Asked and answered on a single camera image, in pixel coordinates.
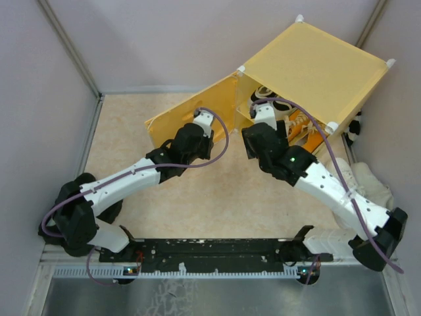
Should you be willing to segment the orange sneaker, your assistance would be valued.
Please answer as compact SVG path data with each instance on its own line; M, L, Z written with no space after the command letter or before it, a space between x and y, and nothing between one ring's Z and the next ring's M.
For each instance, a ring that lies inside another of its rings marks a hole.
M296 140L298 144L310 153L313 153L323 142L325 133L320 133L313 123L296 126L290 129L288 140L292 142Z
M286 116L284 122L288 138L294 138L302 132L303 127L310 122L310 119L302 111L296 110Z

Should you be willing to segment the black white sneaker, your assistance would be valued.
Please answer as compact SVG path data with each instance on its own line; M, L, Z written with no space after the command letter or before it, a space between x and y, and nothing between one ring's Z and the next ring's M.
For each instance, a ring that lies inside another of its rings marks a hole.
M285 115L289 116L296 110L293 105L284 101L273 101L272 105L276 110L276 114L281 117Z
M268 89L265 86L260 86L251 94L248 100L248 105L251 106L251 104L256 100L266 99L270 97L276 97L276 93L274 93L272 90Z

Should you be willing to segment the yellow shoe cabinet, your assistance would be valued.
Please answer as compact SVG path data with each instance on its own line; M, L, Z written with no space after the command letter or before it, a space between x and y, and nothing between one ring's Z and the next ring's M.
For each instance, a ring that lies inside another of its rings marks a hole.
M395 61L384 61L304 21L295 22L237 70L239 127L253 123L248 100L265 86L342 135Z

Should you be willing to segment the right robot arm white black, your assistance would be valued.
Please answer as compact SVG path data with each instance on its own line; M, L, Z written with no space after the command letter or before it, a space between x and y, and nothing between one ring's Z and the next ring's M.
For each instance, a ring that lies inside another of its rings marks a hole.
M282 120L275 127L265 122L243 128L247 156L259 161L260 169L300 189L327 206L345 228L313 228L304 237L313 254L353 256L365 267L380 272L403 237L407 214L400 208L390 211L342 183L311 153L289 145Z

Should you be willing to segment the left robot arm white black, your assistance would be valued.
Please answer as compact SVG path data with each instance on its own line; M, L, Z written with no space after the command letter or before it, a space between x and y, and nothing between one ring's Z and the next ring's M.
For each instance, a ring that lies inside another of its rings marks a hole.
M113 222L131 194L181 176L196 159L208 160L213 147L211 124L192 122L174 138L132 166L98 180L85 172L62 186L55 205L41 221L38 234L48 244L80 257L94 247L121 253L133 244L130 233Z

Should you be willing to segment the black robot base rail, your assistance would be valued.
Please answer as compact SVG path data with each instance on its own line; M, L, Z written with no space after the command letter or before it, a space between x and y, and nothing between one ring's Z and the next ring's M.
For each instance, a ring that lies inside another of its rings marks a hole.
M316 255L304 245L307 225L293 238L152 239L131 240L119 253L99 251L102 263L135 263L142 273L282 272L297 263L311 262Z

